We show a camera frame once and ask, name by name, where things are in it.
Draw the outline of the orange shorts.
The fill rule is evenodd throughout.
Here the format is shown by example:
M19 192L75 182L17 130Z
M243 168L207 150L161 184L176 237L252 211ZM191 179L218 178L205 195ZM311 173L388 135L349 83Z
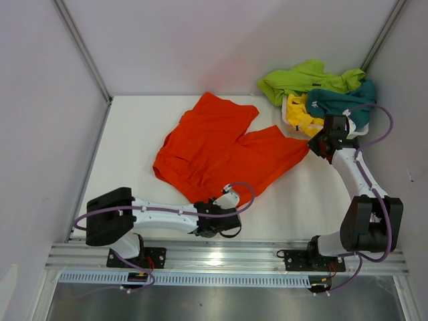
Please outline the orange shorts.
M278 126L250 132L259 111L204 93L186 111L158 151L155 176L189 202L218 197L229 183L240 203L261 195L308 154L305 140L284 136Z

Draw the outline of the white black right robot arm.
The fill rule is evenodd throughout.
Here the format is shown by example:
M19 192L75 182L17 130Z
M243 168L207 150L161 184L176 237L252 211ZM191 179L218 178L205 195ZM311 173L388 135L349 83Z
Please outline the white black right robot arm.
M357 138L350 138L350 120L345 115L327 114L323 129L308 146L327 160L340 175L350 196L350 205L340 229L317 235L308 243L306 264L320 270L330 257L357 255L379 263L394 251L404 205L380 187L365 164Z

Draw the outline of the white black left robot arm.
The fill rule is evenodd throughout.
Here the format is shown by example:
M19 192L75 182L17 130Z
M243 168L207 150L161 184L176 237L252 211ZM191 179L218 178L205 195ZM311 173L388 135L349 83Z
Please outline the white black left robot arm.
M136 229L168 229L211 238L241 229L240 217L234 213L239 201L239 194L229 188L207 202L165 205L135 198L131 188L121 187L87 202L87 211L97 214L86 219L86 245L108 246L136 268L145 259L143 238Z

